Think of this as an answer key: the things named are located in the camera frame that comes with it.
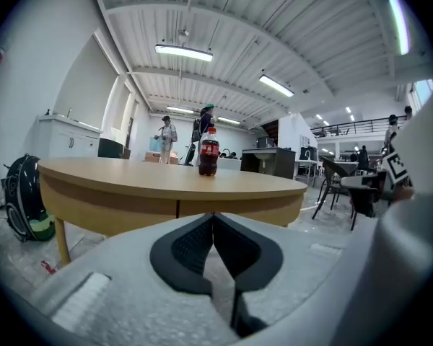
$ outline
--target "red bottle label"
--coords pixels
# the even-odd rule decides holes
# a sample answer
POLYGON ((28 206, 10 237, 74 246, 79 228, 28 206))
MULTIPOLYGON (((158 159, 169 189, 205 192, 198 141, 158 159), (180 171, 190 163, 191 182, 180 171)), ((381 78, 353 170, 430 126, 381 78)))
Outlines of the red bottle label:
POLYGON ((219 145, 209 143, 202 145, 201 155, 218 156, 219 145))

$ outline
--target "round wooden table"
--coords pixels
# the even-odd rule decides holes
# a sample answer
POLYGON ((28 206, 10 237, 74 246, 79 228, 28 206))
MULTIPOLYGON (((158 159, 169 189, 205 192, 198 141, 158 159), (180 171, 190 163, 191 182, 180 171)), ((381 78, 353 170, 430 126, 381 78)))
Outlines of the round wooden table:
POLYGON ((114 236, 199 213, 235 213, 286 226, 294 221, 307 186, 266 174, 104 158, 38 162, 43 204, 56 218, 63 264, 70 262, 64 221, 114 236))

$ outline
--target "ceiling light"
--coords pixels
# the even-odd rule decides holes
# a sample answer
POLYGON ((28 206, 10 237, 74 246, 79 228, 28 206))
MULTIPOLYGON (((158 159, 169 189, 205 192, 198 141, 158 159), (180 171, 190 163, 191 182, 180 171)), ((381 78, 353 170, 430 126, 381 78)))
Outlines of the ceiling light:
POLYGON ((188 58, 200 59, 202 61, 211 61, 213 58, 213 54, 206 53, 205 51, 169 45, 156 45, 156 53, 187 56, 188 58))
POLYGON ((173 112, 185 112, 187 114, 193 114, 192 110, 188 109, 180 109, 179 107, 167 107, 168 110, 172 110, 173 112))
POLYGON ((409 52, 409 36, 401 2, 400 0, 390 0, 390 5, 395 17, 396 27, 398 28, 399 49, 401 55, 405 55, 409 52))
POLYGON ((277 82, 273 81, 271 78, 268 78, 265 75, 262 75, 259 79, 264 84, 267 84, 268 86, 273 87, 274 89, 278 90, 279 92, 282 92, 287 97, 294 96, 294 93, 292 91, 290 91, 289 89, 285 88, 284 86, 278 84, 277 82))
POLYGON ((222 118, 222 117, 218 117, 218 120, 221 120, 222 122, 232 123, 232 124, 240 124, 240 122, 237 122, 236 120, 222 118))

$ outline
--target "soda bottle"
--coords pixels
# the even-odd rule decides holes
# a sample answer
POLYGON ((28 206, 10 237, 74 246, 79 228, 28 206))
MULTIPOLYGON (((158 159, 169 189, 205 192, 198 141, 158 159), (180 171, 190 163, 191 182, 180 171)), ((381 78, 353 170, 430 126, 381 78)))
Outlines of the soda bottle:
POLYGON ((214 176, 217 173, 219 142, 215 133, 217 130, 210 127, 204 134, 199 155, 199 174, 201 176, 214 176))

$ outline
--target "railing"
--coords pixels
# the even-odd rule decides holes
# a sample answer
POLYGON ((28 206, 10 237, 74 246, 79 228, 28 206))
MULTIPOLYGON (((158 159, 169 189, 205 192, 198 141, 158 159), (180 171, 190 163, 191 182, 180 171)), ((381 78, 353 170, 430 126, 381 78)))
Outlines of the railing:
MULTIPOLYGON (((406 122, 406 116, 401 115, 398 117, 398 127, 401 127, 406 122)), ((316 138, 330 137, 330 136, 343 136, 354 135, 369 132, 385 132, 390 125, 388 118, 379 118, 371 120, 362 120, 360 122, 350 122, 335 125, 328 125, 326 127, 311 128, 311 132, 316 138)))

